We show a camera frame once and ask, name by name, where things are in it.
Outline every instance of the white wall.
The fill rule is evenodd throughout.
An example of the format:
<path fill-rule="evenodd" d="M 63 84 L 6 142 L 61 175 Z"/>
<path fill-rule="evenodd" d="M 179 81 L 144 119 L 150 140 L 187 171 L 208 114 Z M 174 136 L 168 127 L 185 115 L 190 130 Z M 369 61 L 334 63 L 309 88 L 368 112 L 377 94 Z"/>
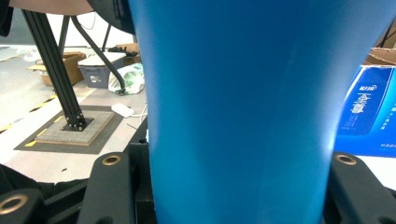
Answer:
<path fill-rule="evenodd" d="M 55 35 L 55 39 L 59 41 L 61 35 L 63 16 L 47 14 L 49 23 L 52 28 L 52 32 Z M 108 23 L 104 21 L 97 13 L 91 12 L 78 16 L 78 21 L 83 27 L 92 28 L 91 30 L 85 29 L 95 44 L 101 48 L 103 41 L 105 40 L 106 30 Z M 133 43 L 132 35 L 124 33 L 123 31 L 111 27 L 110 34 L 108 36 L 106 46 L 112 48 L 117 44 Z M 81 47 L 90 45 L 85 41 L 82 35 L 78 32 L 73 22 L 69 22 L 69 28 L 67 31 L 67 37 L 65 42 L 66 47 Z"/>

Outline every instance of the cardboard box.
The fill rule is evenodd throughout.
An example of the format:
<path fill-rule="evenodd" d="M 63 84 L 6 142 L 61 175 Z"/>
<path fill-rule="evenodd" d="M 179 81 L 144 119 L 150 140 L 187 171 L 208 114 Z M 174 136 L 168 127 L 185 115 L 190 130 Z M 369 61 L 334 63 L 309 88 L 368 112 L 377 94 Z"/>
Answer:
<path fill-rule="evenodd" d="M 132 43 L 132 44 L 121 44 L 121 45 L 116 45 L 118 48 L 126 48 L 128 52 L 137 52 L 138 54 L 135 57 L 125 57 L 124 58 L 124 66 L 133 64 L 133 63 L 142 63 L 142 60 L 140 58 L 140 50 L 139 50 L 139 45 L 137 43 Z"/>
<path fill-rule="evenodd" d="M 347 93 L 334 150 L 396 158 L 396 49 L 372 49 Z"/>
<path fill-rule="evenodd" d="M 82 52 L 65 52 L 63 56 L 64 66 L 67 71 L 67 75 L 69 76 L 70 82 L 72 85 L 80 82 L 83 79 L 81 71 L 78 69 L 78 62 L 86 59 L 87 56 Z M 52 82 L 50 81 L 49 74 L 47 72 L 47 68 L 43 63 L 33 65 L 28 67 L 28 69 L 38 71 L 43 82 L 46 86 L 52 86 Z"/>

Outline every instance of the black bracket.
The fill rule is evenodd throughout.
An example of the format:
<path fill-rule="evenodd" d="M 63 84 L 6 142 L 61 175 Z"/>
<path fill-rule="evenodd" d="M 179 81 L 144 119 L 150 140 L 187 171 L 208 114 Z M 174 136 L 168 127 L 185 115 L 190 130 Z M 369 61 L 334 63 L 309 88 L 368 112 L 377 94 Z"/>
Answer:
<path fill-rule="evenodd" d="M 84 130 L 88 124 L 79 107 L 47 15 L 28 10 L 22 10 L 22 13 L 47 68 L 53 88 L 58 95 L 67 126 L 76 127 L 80 131 Z"/>

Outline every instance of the blue box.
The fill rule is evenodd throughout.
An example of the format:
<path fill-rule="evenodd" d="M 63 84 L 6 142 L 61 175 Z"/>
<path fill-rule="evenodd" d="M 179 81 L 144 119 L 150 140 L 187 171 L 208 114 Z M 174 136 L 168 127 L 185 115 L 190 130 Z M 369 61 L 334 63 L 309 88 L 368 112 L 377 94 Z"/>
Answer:
<path fill-rule="evenodd" d="M 396 158 L 395 68 L 361 66 L 346 95 L 335 151 Z"/>

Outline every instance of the gray mat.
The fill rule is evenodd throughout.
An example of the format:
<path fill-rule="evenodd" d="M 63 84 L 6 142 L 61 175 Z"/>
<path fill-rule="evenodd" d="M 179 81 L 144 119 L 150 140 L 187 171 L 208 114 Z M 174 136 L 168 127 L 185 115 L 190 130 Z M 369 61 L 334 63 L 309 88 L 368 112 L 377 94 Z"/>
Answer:
<path fill-rule="evenodd" d="M 82 112 L 85 114 L 85 110 L 90 111 L 112 111 L 109 106 L 94 106 L 94 105 L 81 105 Z M 107 142 L 108 138 L 123 120 L 123 116 L 116 114 L 106 125 L 106 127 L 99 133 L 99 135 L 91 142 L 89 146 L 69 146 L 60 144 L 50 143 L 38 143 L 35 138 L 44 129 L 48 128 L 57 118 L 59 118 L 64 112 L 61 111 L 52 119 L 50 119 L 45 125 L 39 128 L 36 132 L 32 133 L 28 138 L 21 142 L 15 150 L 22 151 L 43 151 L 43 152 L 62 152 L 62 153 L 77 153 L 77 154 L 99 154 L 103 146 Z"/>
<path fill-rule="evenodd" d="M 86 119 L 92 119 L 92 122 L 81 132 L 64 131 L 67 121 L 64 116 L 60 116 L 46 131 L 37 136 L 35 140 L 39 143 L 88 146 L 106 127 L 113 115 L 113 112 L 85 110 L 84 117 Z"/>

